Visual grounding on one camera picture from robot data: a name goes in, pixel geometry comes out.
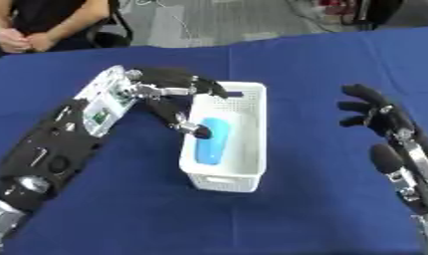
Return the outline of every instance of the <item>basket handle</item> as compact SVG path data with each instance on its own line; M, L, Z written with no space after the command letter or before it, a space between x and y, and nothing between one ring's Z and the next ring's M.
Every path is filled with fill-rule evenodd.
M232 184L235 182L234 179L222 178L222 177L206 177L206 180L210 182L221 182L221 183L228 183L228 184Z

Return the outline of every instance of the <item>table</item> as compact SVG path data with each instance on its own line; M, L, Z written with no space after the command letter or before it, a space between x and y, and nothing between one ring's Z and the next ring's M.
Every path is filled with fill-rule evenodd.
M339 86L363 83L428 131L428 29L286 37L226 47L139 47L0 61L0 156L42 113L111 65L186 67L268 86L268 169L256 193L199 191L181 137L141 107L15 238L9 255L411 254L409 211L368 161L381 141L337 125Z

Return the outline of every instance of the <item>metal joint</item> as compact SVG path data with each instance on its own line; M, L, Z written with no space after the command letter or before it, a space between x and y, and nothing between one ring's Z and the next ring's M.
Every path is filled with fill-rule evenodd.
M25 215L24 212L0 200L0 250L3 246L2 239L17 227Z

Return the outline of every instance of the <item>robotic hand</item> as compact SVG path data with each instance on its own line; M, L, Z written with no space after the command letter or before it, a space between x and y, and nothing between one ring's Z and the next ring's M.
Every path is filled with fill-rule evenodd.
M375 167L392 182L401 201L414 213L425 254L428 254L428 137L396 104L363 85L343 86L359 102L339 102L343 111L360 115L340 122L343 127L366 126L387 143L370 149Z
M209 94L226 99L215 81L181 70L111 67L42 119L0 162L0 250L49 199L56 197L101 147L110 129L138 102L183 133L209 138L169 96Z

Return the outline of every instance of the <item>person's hand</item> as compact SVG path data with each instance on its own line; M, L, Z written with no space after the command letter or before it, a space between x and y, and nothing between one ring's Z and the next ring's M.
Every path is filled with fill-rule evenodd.
M36 52L46 52L57 44L47 33L35 33L27 37L31 47Z
M0 29L0 48L6 53L23 53L31 48L25 36L13 28Z

